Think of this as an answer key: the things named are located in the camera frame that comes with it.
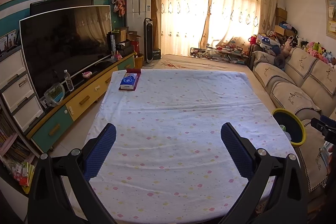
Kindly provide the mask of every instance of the flat-screen tv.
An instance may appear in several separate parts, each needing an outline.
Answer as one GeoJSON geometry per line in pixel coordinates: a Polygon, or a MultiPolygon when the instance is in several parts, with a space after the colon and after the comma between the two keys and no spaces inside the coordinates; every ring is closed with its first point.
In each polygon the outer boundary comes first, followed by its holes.
{"type": "Polygon", "coordinates": [[[90,5],[93,5],[93,0],[41,0],[30,4],[30,15],[34,16],[63,8],[90,5]]]}
{"type": "Polygon", "coordinates": [[[109,5],[54,10],[20,20],[21,44],[39,98],[55,83],[107,58],[111,46],[109,5]]]}

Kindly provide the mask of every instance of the water bottle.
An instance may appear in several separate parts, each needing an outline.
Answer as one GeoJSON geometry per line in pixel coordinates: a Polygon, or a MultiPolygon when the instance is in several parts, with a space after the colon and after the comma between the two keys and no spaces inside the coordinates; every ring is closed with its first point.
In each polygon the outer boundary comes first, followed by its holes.
{"type": "Polygon", "coordinates": [[[64,78],[65,78],[65,81],[67,82],[67,86],[68,86],[69,91],[73,91],[74,90],[74,85],[71,81],[70,74],[68,73],[68,71],[66,69],[64,70],[64,78]]]}

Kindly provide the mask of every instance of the yellow ring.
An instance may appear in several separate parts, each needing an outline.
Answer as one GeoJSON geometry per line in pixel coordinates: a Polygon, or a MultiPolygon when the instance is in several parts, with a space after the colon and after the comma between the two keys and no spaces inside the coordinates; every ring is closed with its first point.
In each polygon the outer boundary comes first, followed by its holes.
{"type": "Polygon", "coordinates": [[[303,126],[302,122],[299,120],[299,118],[296,115],[294,115],[293,113],[291,113],[288,110],[285,110],[283,108],[276,108],[275,110],[273,110],[272,111],[272,116],[277,112],[283,112],[283,113],[288,114],[300,125],[300,128],[302,130],[302,135],[303,135],[302,136],[302,141],[300,143],[293,143],[293,142],[290,142],[290,143],[292,144],[293,147],[299,147],[299,146],[303,145],[303,143],[306,141],[306,129],[303,126]]]}

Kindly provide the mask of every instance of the hanging flower decoration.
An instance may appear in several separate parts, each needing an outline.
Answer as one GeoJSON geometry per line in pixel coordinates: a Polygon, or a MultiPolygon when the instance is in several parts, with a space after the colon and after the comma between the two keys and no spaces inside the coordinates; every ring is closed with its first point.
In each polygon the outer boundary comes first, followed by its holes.
{"type": "Polygon", "coordinates": [[[111,0],[111,3],[114,4],[113,12],[119,12],[120,17],[125,15],[125,0],[111,0]]]}

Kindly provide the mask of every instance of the drawer handle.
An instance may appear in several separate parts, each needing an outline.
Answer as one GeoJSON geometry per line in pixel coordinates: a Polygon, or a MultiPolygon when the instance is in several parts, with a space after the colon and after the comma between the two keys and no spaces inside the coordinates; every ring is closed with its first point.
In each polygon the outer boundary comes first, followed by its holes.
{"type": "Polygon", "coordinates": [[[15,74],[13,77],[11,77],[8,81],[7,81],[7,84],[11,81],[11,80],[14,80],[15,78],[18,78],[19,75],[18,74],[15,74]]]}
{"type": "Polygon", "coordinates": [[[109,79],[107,79],[107,80],[105,81],[105,83],[106,83],[106,84],[109,84],[109,83],[111,82],[111,78],[112,78],[112,76],[111,76],[109,79]]]}
{"type": "Polygon", "coordinates": [[[59,128],[60,128],[61,126],[60,126],[60,124],[58,123],[50,132],[49,132],[49,136],[53,136],[55,133],[56,133],[56,131],[57,130],[59,130],[59,128]]]}
{"type": "Polygon", "coordinates": [[[31,123],[28,125],[28,128],[38,119],[38,116],[34,118],[34,120],[31,121],[31,123]]]}
{"type": "Polygon", "coordinates": [[[26,101],[26,100],[28,100],[28,97],[26,96],[26,97],[24,97],[18,104],[17,104],[17,106],[19,106],[19,105],[21,105],[24,101],[26,101]]]}
{"type": "Polygon", "coordinates": [[[90,96],[86,96],[83,100],[81,100],[80,102],[79,102],[79,104],[82,106],[82,105],[84,105],[84,103],[87,101],[87,100],[89,100],[90,99],[90,96]]]}
{"type": "Polygon", "coordinates": [[[74,111],[72,110],[72,107],[69,106],[69,111],[70,111],[70,114],[73,115],[74,114],[74,111]]]}

